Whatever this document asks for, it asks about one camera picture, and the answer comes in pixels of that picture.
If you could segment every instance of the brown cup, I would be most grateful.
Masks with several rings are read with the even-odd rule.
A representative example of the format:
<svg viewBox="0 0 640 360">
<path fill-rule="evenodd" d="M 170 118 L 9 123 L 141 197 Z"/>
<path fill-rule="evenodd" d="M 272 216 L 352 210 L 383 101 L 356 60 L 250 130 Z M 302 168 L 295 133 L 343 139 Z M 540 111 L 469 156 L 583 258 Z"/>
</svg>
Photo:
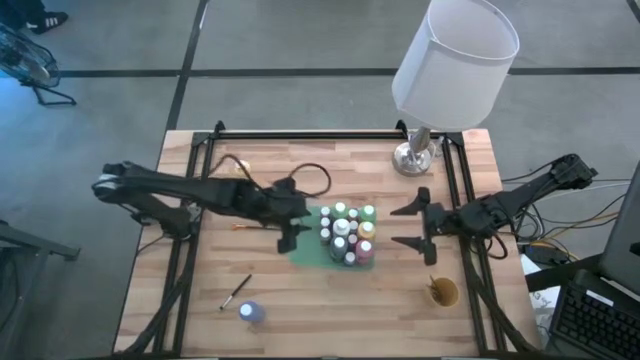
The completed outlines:
<svg viewBox="0 0 640 360">
<path fill-rule="evenodd" d="M 433 280 L 424 292 L 429 304 L 443 308 L 455 306 L 460 297 L 458 286 L 448 278 Z"/>
</svg>

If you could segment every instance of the robotic arm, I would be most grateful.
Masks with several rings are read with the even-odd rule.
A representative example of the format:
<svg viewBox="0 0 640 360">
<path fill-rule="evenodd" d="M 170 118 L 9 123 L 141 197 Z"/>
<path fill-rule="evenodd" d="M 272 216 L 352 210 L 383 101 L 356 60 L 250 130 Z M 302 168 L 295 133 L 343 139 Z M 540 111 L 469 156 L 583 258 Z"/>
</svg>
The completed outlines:
<svg viewBox="0 0 640 360">
<path fill-rule="evenodd" d="M 92 188 L 103 202 L 133 208 L 130 209 L 132 218 L 138 223 L 159 222 L 162 230 L 174 239 L 187 239 L 194 232 L 194 220 L 202 211 L 198 206 L 220 215 L 255 220 L 262 226 L 279 227 L 282 230 L 282 238 L 278 240 L 279 253 L 295 250 L 296 236 L 308 229 L 291 224 L 292 219 L 310 215 L 307 195 L 296 190 L 296 182 L 291 176 L 276 181 L 270 188 L 260 188 L 249 179 L 189 179 L 123 162 L 106 164 Z M 193 204 L 188 208 L 172 208 L 152 194 Z"/>
<path fill-rule="evenodd" d="M 512 219 L 522 216 L 537 200 L 555 190 L 583 189 L 597 174 L 578 155 L 565 155 L 551 163 L 548 173 L 514 190 L 487 195 L 454 210 L 445 210 L 440 203 L 431 204 L 429 189 L 421 187 L 411 204 L 391 215 L 421 213 L 423 237 L 394 237 L 392 240 L 417 250 L 424 255 L 426 265 L 433 265 L 437 262 L 437 253 L 432 236 L 458 235 L 483 244 L 484 239 L 490 239 L 500 228 L 512 224 Z"/>
</svg>

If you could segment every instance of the concrete floor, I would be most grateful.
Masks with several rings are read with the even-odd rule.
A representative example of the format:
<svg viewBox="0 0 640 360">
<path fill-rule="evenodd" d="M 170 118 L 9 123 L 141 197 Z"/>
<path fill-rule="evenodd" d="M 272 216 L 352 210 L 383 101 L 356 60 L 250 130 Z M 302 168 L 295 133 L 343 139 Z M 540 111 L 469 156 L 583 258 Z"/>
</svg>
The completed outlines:
<svg viewBox="0 0 640 360">
<path fill-rule="evenodd" d="M 522 42 L 514 67 L 640 66 L 640 23 L 625 0 L 492 0 Z M 428 1 L 211 0 L 194 69 L 397 67 Z M 68 24 L 35 37 L 63 70 L 180 69 L 198 0 L 49 0 Z M 640 159 L 640 75 L 509 76 L 490 130 L 503 177 L 575 152 L 600 179 L 628 179 Z M 0 218 L 82 246 L 52 258 L 19 357 L 110 352 L 139 227 L 97 201 L 102 164 L 154 167 L 176 78 L 63 79 L 76 108 L 45 109 L 0 78 Z M 389 128 L 390 77 L 190 79 L 177 127 Z M 596 185 L 620 181 L 598 182 Z M 587 217 L 625 187 L 540 203 L 544 217 Z M 609 227 L 562 239 L 579 256 L 601 251 Z"/>
</svg>

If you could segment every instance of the small bottle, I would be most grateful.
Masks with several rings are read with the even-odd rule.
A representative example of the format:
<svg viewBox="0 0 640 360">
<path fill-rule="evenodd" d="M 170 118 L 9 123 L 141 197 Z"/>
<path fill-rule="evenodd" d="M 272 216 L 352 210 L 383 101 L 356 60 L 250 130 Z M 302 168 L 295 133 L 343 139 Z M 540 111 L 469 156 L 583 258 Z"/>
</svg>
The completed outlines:
<svg viewBox="0 0 640 360">
<path fill-rule="evenodd" d="M 333 258 L 333 261 L 340 262 L 344 259 L 344 255 L 347 253 L 347 242 L 342 237 L 336 237 L 331 242 L 329 247 L 329 255 Z"/>
<path fill-rule="evenodd" d="M 360 221 L 373 222 L 376 218 L 376 209 L 371 205 L 366 205 L 360 210 Z"/>
<path fill-rule="evenodd" d="M 357 209 L 349 210 L 349 213 L 347 214 L 347 220 L 358 221 L 358 210 Z"/>
<path fill-rule="evenodd" d="M 328 206 L 323 206 L 320 208 L 320 216 L 329 217 L 331 215 L 331 209 Z"/>
<path fill-rule="evenodd" d="M 324 246 L 329 245 L 331 242 L 331 230 L 322 229 L 320 230 L 320 243 Z"/>
<path fill-rule="evenodd" d="M 349 236 L 349 222 L 346 219 L 338 219 L 333 222 L 333 236 L 346 238 Z"/>
<path fill-rule="evenodd" d="M 367 240 L 360 240 L 356 245 L 356 262 L 367 264 L 373 256 L 373 245 Z"/>
<path fill-rule="evenodd" d="M 365 221 L 358 226 L 358 239 L 373 240 L 376 236 L 376 227 L 372 223 Z"/>
<path fill-rule="evenodd" d="M 247 301 L 240 305 L 238 314 L 242 320 L 252 323 L 262 322 L 265 316 L 264 308 L 255 301 Z"/>
<path fill-rule="evenodd" d="M 329 226 L 331 226 L 331 220 L 329 220 L 329 218 L 320 219 L 320 226 L 322 226 L 323 228 L 328 228 Z"/>
<path fill-rule="evenodd" d="M 344 264 L 347 266 L 353 266 L 356 263 L 356 254 L 348 252 L 344 254 Z"/>
<path fill-rule="evenodd" d="M 347 205 L 343 202 L 337 202 L 331 209 L 331 215 L 334 219 L 344 219 L 347 217 Z"/>
<path fill-rule="evenodd" d="M 349 233 L 355 234 L 356 232 L 358 232 L 358 222 L 353 220 L 349 223 Z"/>
<path fill-rule="evenodd" d="M 358 243 L 358 235 L 351 234 L 347 238 L 347 249 L 349 251 L 356 251 L 356 244 Z"/>
</svg>

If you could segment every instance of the silver lamp base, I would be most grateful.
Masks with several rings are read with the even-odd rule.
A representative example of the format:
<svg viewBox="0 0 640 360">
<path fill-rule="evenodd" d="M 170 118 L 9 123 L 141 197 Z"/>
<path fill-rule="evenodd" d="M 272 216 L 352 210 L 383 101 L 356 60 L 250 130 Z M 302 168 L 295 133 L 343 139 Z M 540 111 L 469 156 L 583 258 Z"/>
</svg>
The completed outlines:
<svg viewBox="0 0 640 360">
<path fill-rule="evenodd" d="M 404 176 L 420 176 L 431 165 L 429 150 L 414 153 L 409 142 L 400 144 L 393 152 L 393 167 Z"/>
</svg>

